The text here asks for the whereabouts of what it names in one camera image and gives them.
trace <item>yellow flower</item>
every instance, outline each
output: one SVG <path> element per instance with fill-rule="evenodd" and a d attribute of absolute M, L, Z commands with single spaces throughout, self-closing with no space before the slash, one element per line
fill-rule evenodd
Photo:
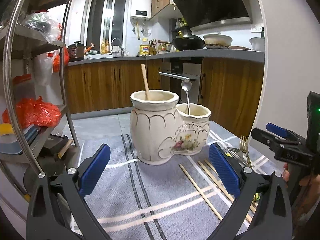
<path fill-rule="evenodd" d="M 191 134 L 186 134 L 186 136 L 184 137 L 186 140 L 189 140 L 191 138 Z"/>

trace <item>floor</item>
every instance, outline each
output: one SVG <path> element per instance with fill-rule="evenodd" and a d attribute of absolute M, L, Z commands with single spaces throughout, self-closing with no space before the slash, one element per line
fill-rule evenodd
<path fill-rule="evenodd" d="M 82 145 L 85 140 L 130 134 L 130 113 L 73 120 L 73 126 L 79 144 Z M 68 124 L 64 127 L 63 134 L 72 138 Z"/>

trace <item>window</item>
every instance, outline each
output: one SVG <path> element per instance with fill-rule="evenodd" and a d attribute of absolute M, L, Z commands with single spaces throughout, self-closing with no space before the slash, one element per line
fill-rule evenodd
<path fill-rule="evenodd" d="M 100 51 L 102 40 L 119 38 L 124 45 L 124 15 L 127 0 L 89 0 L 84 29 L 84 44 Z"/>

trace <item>black range hood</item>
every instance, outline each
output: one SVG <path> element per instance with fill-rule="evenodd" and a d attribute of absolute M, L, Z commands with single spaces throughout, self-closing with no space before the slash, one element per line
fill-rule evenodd
<path fill-rule="evenodd" d="M 249 0 L 173 0 L 189 27 L 251 22 Z"/>

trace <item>gray tablecloth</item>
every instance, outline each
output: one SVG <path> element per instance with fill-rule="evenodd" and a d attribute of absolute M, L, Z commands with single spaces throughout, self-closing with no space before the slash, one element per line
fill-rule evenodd
<path fill-rule="evenodd" d="M 205 240 L 220 221 L 178 164 L 186 168 L 223 217 L 231 202 L 197 163 L 208 158 L 213 142 L 223 147 L 239 146 L 238 137 L 212 121 L 208 143 L 199 154 L 175 155 L 160 166 L 139 161 L 129 135 L 85 141 L 80 162 L 91 157 L 102 143 L 111 148 L 111 159 L 93 193 L 85 200 L 112 239 Z M 277 170 L 275 164 L 252 147 L 249 152 L 256 172 L 271 174 Z M 239 233 L 248 225 L 245 220 Z M 80 233 L 73 218 L 71 227 Z"/>

